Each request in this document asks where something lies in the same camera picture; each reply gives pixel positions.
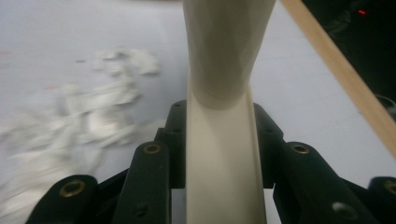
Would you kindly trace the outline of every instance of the white table surface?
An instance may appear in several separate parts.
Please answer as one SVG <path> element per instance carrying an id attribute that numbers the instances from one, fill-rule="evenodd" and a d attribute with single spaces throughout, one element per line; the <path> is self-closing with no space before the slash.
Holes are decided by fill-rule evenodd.
<path id="1" fill-rule="evenodd" d="M 178 1 L 0 1 L 0 27 L 0 127 L 18 109 L 54 104 L 65 83 L 86 89 L 107 83 L 90 61 L 97 50 L 118 46 L 148 49 L 162 66 L 160 75 L 138 79 L 143 98 L 132 106 L 134 121 L 165 119 L 170 105 L 186 98 L 188 50 Z M 279 2 L 251 87 L 285 140 L 315 147 L 341 177 L 367 187 L 374 176 L 395 176 L 395 160 Z M 107 155 L 98 180 L 127 168 L 132 148 Z M 12 165 L 2 165 L 0 175 L 11 172 Z M 173 223 L 184 223 L 183 200 L 182 192 L 174 194 Z M 271 190 L 265 202 L 268 223 L 280 223 Z"/>

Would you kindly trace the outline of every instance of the white cylindrical object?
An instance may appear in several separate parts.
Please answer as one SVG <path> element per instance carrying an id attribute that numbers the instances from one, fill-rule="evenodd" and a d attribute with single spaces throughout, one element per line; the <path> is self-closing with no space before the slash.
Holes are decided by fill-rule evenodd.
<path id="1" fill-rule="evenodd" d="M 245 92 L 274 0 L 184 0 L 191 85 L 210 107 Z"/>

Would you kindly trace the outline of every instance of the red light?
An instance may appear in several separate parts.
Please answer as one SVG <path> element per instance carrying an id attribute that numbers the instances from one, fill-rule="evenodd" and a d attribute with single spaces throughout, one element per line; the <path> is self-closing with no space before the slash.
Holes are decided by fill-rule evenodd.
<path id="1" fill-rule="evenodd" d="M 363 16 L 367 14 L 367 12 L 364 11 L 363 9 L 359 9 L 358 12 L 359 12 L 359 14 L 361 14 L 361 15 L 363 15 Z"/>

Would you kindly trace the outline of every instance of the metal screw head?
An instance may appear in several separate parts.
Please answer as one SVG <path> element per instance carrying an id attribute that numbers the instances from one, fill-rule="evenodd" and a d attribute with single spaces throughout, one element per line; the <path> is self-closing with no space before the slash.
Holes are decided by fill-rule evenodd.
<path id="1" fill-rule="evenodd" d="M 300 153 L 300 154 L 308 154 L 309 153 L 309 148 L 300 146 L 300 145 L 295 145 L 292 146 L 291 149 L 293 149 L 293 151 Z"/>
<path id="2" fill-rule="evenodd" d="M 387 182 L 385 182 L 384 187 L 390 193 L 396 195 L 396 182 L 388 180 Z"/>
<path id="3" fill-rule="evenodd" d="M 345 203 L 333 203 L 332 210 L 345 219 L 358 219 L 358 212 Z"/>
<path id="4" fill-rule="evenodd" d="M 85 189 L 85 182 L 75 179 L 65 184 L 60 190 L 59 195 L 68 198 L 80 194 Z"/>
<path id="5" fill-rule="evenodd" d="M 143 151 L 147 154 L 155 154 L 161 151 L 161 147 L 158 145 L 148 145 L 145 148 L 143 148 Z"/>

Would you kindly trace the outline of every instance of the dark background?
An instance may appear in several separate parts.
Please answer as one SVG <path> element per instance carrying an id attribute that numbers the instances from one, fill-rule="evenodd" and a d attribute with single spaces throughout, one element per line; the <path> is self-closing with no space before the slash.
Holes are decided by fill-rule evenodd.
<path id="1" fill-rule="evenodd" d="M 372 92 L 396 101 L 396 0 L 303 2 Z"/>

